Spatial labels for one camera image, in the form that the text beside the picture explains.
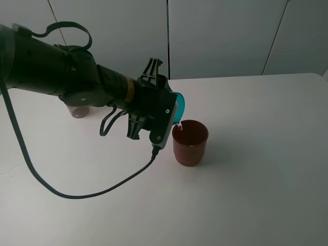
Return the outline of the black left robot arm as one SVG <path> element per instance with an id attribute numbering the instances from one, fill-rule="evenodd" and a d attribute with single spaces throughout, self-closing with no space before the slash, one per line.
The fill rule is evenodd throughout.
<path id="1" fill-rule="evenodd" d="M 98 65 L 85 46 L 50 45 L 42 38 L 74 22 L 49 25 L 37 34 L 14 24 L 1 26 L 1 95 L 20 89 L 58 97 L 71 107 L 114 106 L 151 122 L 176 122 L 177 96 L 165 76 L 158 73 L 161 61 L 151 59 L 145 73 L 132 79 Z"/>

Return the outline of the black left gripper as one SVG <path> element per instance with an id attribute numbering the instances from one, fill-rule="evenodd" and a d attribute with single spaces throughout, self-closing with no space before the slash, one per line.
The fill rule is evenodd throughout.
<path id="1" fill-rule="evenodd" d="M 172 91 L 168 78 L 159 74 L 159 67 L 162 61 L 157 58 L 150 58 L 141 76 L 134 80 L 127 77 L 128 92 L 126 102 L 128 107 L 128 131 L 127 137 L 132 140 L 139 140 L 139 132 L 143 126 L 151 126 L 147 115 L 150 113 L 152 101 L 159 91 Z"/>

